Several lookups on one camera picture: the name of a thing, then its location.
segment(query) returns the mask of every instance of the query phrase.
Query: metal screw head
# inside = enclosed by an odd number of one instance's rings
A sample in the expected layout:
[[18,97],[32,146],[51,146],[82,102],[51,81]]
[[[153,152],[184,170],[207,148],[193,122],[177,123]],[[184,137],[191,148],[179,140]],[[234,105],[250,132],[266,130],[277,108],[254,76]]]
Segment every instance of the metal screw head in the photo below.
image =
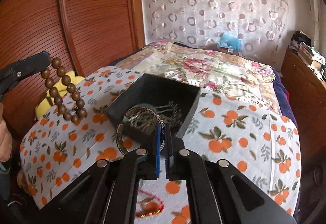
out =
[[188,156],[190,154],[189,150],[180,150],[179,151],[179,154],[181,156]]
[[146,150],[144,150],[144,149],[137,149],[137,150],[136,150],[136,153],[137,153],[137,155],[139,155],[139,156],[143,156],[143,155],[146,154]]
[[99,161],[96,162],[96,165],[97,165],[97,167],[99,167],[99,168],[103,168],[103,167],[105,167],[107,164],[108,164],[108,162],[107,162],[106,160],[99,160]]
[[219,160],[218,164],[223,168],[229,167],[229,162],[227,160]]

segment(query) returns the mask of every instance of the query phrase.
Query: sheer curtain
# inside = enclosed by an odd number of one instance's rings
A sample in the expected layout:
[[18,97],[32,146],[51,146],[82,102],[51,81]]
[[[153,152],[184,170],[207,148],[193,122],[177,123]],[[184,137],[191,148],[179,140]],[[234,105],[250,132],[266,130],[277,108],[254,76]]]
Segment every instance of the sheer curtain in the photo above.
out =
[[326,56],[326,5],[323,0],[309,0],[313,18],[312,45]]
[[216,44],[223,33],[242,42],[243,57],[274,65],[287,0],[143,0],[149,41],[171,39],[197,48]]

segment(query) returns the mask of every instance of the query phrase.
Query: purple blanket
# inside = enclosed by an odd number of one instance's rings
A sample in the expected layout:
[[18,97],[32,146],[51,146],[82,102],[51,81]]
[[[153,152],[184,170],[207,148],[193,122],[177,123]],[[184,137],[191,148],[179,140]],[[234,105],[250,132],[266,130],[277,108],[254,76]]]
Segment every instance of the purple blanket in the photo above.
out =
[[280,105],[281,113],[282,113],[282,115],[290,118],[292,120],[292,122],[295,124],[295,126],[298,127],[297,121],[294,118],[291,106],[287,100],[286,89],[281,82],[280,74],[274,68],[273,68],[273,71],[276,76],[275,81],[273,82],[273,87],[274,87],[274,91],[276,94],[276,98],[278,99],[278,103]]

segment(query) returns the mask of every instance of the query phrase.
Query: wooden wardrobe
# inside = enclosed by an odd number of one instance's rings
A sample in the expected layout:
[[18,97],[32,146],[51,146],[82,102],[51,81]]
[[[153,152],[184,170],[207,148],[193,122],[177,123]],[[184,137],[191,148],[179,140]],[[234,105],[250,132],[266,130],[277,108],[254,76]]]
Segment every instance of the wooden wardrobe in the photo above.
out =
[[[87,77],[144,46],[141,0],[1,0],[0,68],[41,51]],[[51,77],[58,80],[55,71]],[[22,138],[46,90],[39,75],[6,94],[4,118]]]

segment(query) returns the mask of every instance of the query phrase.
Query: wooden cabinet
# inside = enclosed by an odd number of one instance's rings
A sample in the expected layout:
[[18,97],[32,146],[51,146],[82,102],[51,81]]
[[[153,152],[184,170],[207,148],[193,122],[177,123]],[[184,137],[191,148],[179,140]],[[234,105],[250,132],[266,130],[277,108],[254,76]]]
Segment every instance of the wooden cabinet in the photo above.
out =
[[[41,51],[87,77],[144,45],[141,0],[1,0],[0,68]],[[51,77],[58,80],[55,71]],[[23,137],[46,90],[40,76],[6,94],[4,118]]]
[[286,51],[281,72],[298,123],[304,166],[314,153],[326,146],[326,83],[290,49]]

